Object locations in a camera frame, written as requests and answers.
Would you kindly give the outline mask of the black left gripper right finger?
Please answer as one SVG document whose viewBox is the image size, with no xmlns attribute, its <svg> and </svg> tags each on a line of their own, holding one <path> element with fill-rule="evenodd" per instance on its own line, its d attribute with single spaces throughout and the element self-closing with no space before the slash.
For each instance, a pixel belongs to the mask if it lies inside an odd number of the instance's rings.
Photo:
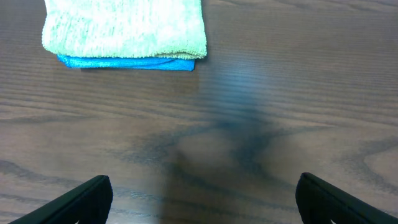
<svg viewBox="0 0 398 224">
<path fill-rule="evenodd" d="M 304 172 L 295 191 L 304 224 L 397 224 L 397 218 Z"/>
</svg>

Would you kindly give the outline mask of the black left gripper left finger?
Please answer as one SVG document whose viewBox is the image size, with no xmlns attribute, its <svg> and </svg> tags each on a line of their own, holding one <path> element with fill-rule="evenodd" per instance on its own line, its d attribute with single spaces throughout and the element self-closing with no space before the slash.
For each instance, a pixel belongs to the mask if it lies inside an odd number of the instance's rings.
<svg viewBox="0 0 398 224">
<path fill-rule="evenodd" d="M 97 175 L 10 224 L 105 224 L 112 201 L 109 177 Z"/>
</svg>

